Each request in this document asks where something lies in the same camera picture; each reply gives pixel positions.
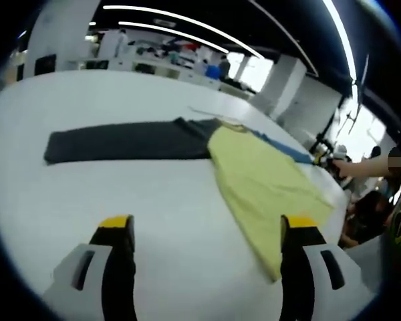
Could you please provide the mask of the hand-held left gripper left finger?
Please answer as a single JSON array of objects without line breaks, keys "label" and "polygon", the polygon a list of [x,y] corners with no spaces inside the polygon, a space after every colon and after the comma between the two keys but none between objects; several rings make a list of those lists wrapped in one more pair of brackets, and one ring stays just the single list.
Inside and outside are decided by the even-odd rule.
[{"label": "hand-held left gripper left finger", "polygon": [[134,218],[102,221],[53,271],[43,301],[62,320],[136,320]]}]

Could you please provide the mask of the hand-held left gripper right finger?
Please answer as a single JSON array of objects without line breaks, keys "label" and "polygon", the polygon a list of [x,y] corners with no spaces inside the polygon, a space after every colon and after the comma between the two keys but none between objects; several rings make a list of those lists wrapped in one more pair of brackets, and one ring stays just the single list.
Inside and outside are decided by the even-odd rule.
[{"label": "hand-held left gripper right finger", "polygon": [[309,217],[281,218],[281,320],[353,320],[374,298],[361,267]]}]

